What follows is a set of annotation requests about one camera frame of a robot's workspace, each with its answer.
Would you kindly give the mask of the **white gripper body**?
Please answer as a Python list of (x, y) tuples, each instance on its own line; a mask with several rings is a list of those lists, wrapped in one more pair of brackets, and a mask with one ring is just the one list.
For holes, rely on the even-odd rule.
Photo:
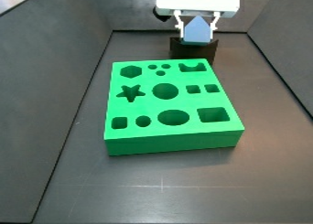
[(240, 9), (240, 0), (156, 0), (154, 14), (167, 18), (180, 11), (183, 16), (231, 18)]

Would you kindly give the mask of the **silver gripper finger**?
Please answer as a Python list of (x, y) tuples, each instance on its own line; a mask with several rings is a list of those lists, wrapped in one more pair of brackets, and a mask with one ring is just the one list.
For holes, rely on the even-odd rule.
[(181, 19), (181, 10), (175, 10), (175, 17), (177, 20), (176, 28), (180, 31), (180, 38), (185, 36), (185, 23)]
[(213, 31), (216, 31), (219, 29), (217, 24), (219, 24), (220, 19), (221, 19), (221, 13), (215, 13), (213, 20), (211, 22), (211, 28)]

